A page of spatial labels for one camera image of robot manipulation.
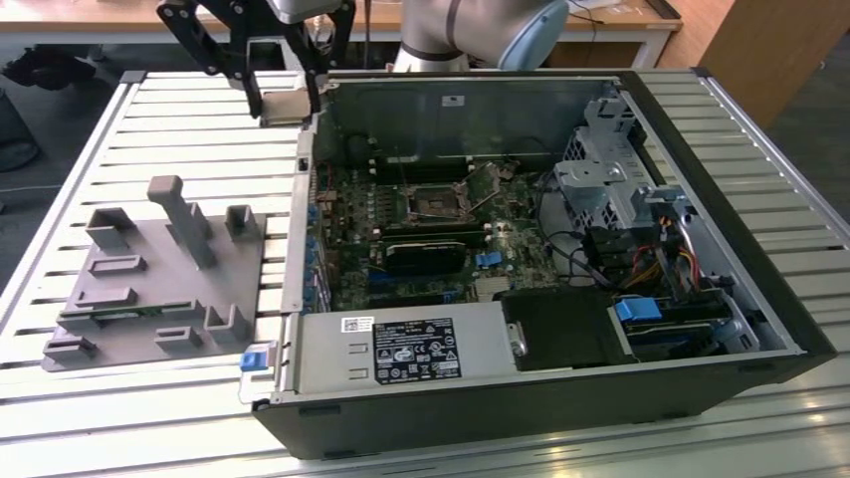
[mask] blue tab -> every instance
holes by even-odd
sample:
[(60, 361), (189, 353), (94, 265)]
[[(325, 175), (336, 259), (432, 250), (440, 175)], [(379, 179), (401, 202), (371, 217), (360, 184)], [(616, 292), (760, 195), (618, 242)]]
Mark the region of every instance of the blue tab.
[(487, 265), (495, 266), (501, 263), (501, 253), (499, 251), (487, 254)]
[(268, 368), (265, 364), (268, 352), (245, 352), (239, 360), (241, 371), (260, 371)]
[(623, 299), (614, 310), (620, 322), (656, 321), (662, 318), (662, 311), (651, 297)]

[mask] small white label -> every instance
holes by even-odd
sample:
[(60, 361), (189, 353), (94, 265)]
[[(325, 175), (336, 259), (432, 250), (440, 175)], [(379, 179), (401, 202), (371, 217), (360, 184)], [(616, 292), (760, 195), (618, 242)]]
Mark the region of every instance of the small white label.
[(444, 107), (461, 107), (465, 104), (465, 97), (463, 96), (447, 96), (441, 97), (441, 105)]
[(373, 323), (375, 323), (373, 317), (344, 317), (343, 318), (343, 333), (371, 332)]

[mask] power supply label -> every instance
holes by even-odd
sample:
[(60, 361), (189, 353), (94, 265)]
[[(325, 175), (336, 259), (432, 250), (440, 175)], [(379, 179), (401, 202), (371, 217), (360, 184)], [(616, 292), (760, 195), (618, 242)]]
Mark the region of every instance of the power supply label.
[(380, 385), (461, 376), (449, 318), (373, 324), (372, 338)]

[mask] slotted metal surface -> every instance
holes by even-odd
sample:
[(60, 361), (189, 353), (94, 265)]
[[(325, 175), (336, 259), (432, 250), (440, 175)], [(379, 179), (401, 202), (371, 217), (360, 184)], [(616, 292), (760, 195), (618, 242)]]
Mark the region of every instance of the slotted metal surface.
[[(300, 462), (239, 403), (237, 356), (46, 374), (44, 341), (85, 259), (97, 207), (164, 217), (144, 202), (179, 174), (207, 214), (248, 203), (271, 214), (257, 340), (276, 336), (293, 129), (259, 129), (240, 92), (201, 74), (121, 85), (45, 225), (0, 299), (0, 475), (132, 476), (839, 476), (850, 472), (850, 252), (843, 224), (744, 119), (690, 72), (643, 73), (662, 106), (803, 299), (840, 355), (703, 416), (487, 443)], [(263, 74), (260, 86), (295, 77)], [(670, 182), (675, 178), (650, 151)], [(564, 406), (570, 406), (564, 397)]]

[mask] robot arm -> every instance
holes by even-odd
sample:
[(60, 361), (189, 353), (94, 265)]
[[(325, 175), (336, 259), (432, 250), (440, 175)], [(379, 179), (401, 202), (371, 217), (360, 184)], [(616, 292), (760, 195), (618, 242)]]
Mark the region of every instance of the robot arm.
[[(203, 28), (197, 5), (229, 29), (227, 48)], [(249, 42), (285, 39), (304, 68), (311, 113), (316, 113), (319, 86), (345, 55), (355, 11), (355, 0), (163, 0), (156, 7), (204, 72), (223, 74), (244, 91), (255, 118), (263, 113), (263, 101), (248, 61)], [(321, 14), (335, 24), (327, 53), (316, 48), (304, 26)], [(407, 0), (395, 71), (465, 70), (464, 53), (501, 70), (532, 70), (558, 41), (567, 14), (567, 0)]]
[(499, 70), (533, 70), (568, 13), (567, 0), (408, 0), (395, 71), (465, 70), (464, 54)]
[[(229, 45), (212, 39), (195, 11), (203, 5), (229, 29)], [(243, 90), (251, 116), (263, 113), (263, 99), (249, 63), (249, 43), (283, 38), (307, 75), (311, 113), (319, 110), (319, 86), (328, 69), (345, 55), (355, 23), (355, 0), (163, 0), (156, 14), (207, 75), (223, 74)], [(331, 48), (323, 53), (307, 33), (304, 20), (327, 14), (335, 25)]]

